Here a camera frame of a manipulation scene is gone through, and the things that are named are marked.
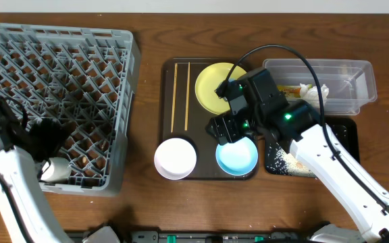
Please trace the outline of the white tissue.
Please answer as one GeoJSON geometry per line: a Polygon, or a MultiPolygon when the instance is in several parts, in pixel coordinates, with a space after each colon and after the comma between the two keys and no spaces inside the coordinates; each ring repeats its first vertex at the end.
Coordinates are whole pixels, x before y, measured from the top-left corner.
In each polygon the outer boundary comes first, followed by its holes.
{"type": "MultiPolygon", "coordinates": [[[[319,94],[317,91],[317,87],[311,84],[300,84],[300,88],[301,88],[299,91],[300,98],[308,102],[314,108],[320,108],[319,94]]],[[[320,88],[320,91],[321,91],[322,103],[323,105],[325,105],[328,99],[330,89],[325,84],[323,84],[320,88]]]]}

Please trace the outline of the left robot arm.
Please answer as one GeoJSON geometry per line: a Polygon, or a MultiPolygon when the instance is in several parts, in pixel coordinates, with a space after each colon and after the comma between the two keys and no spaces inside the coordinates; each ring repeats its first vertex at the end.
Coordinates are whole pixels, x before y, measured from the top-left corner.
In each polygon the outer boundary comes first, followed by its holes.
{"type": "Polygon", "coordinates": [[[41,163],[53,158],[69,136],[51,119],[27,129],[0,97],[0,214],[12,242],[71,242],[39,184],[41,163]]]}

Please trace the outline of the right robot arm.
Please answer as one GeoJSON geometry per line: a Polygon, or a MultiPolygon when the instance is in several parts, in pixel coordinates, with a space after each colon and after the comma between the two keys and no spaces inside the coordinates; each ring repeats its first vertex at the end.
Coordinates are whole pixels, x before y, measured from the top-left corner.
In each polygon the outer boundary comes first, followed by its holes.
{"type": "Polygon", "coordinates": [[[215,93],[230,106],[206,127],[220,145],[257,135],[270,143],[289,142],[290,154],[334,195],[364,241],[389,242],[389,192],[340,144],[323,111],[304,100],[290,104],[262,67],[224,80],[215,93]]]}

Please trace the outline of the wooden chopstick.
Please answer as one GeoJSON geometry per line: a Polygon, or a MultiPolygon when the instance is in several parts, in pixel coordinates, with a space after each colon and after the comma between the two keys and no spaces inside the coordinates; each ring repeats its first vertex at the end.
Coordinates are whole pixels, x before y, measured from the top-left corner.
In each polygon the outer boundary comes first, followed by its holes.
{"type": "Polygon", "coordinates": [[[187,79],[186,79],[186,102],[185,102],[185,114],[184,114],[184,131],[188,130],[188,113],[189,113],[189,105],[190,105],[190,66],[191,63],[188,62],[187,69],[187,79]]]}
{"type": "Polygon", "coordinates": [[[173,92],[172,92],[172,113],[171,113],[171,129],[170,132],[174,132],[174,120],[175,120],[175,108],[176,108],[176,92],[177,92],[177,82],[178,82],[178,63],[174,64],[174,82],[173,82],[173,92]]]}

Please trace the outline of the light blue bowl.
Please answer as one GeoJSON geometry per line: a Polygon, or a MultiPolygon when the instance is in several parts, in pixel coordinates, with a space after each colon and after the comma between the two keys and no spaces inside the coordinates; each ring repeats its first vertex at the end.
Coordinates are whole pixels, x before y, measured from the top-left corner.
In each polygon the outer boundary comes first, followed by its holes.
{"type": "Polygon", "coordinates": [[[235,143],[217,145],[215,158],[219,167],[227,174],[245,176],[256,167],[259,154],[256,144],[244,137],[235,143]]]}

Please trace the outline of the yellow round plate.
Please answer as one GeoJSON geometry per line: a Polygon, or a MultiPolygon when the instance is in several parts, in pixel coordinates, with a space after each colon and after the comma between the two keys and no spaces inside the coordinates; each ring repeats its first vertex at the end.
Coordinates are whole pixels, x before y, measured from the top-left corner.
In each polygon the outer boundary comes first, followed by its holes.
{"type": "Polygon", "coordinates": [[[230,110],[227,101],[219,98],[215,90],[225,80],[233,63],[214,63],[207,66],[198,75],[194,85],[195,95],[201,106],[207,111],[219,115],[230,110]]]}

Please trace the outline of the green snack wrapper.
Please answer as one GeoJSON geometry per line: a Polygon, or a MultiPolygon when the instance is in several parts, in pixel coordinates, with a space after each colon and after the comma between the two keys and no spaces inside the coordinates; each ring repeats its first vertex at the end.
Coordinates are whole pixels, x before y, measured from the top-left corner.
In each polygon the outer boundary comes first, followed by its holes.
{"type": "Polygon", "coordinates": [[[285,94],[286,98],[300,98],[301,85],[278,85],[278,90],[285,94]]]}

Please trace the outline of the white cup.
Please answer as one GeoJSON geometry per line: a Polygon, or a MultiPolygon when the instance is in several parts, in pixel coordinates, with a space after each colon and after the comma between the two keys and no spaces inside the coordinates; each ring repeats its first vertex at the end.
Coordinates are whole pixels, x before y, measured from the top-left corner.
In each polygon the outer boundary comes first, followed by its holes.
{"type": "Polygon", "coordinates": [[[70,162],[63,157],[50,158],[41,169],[40,179],[49,183],[60,183],[67,180],[71,174],[70,162]]]}

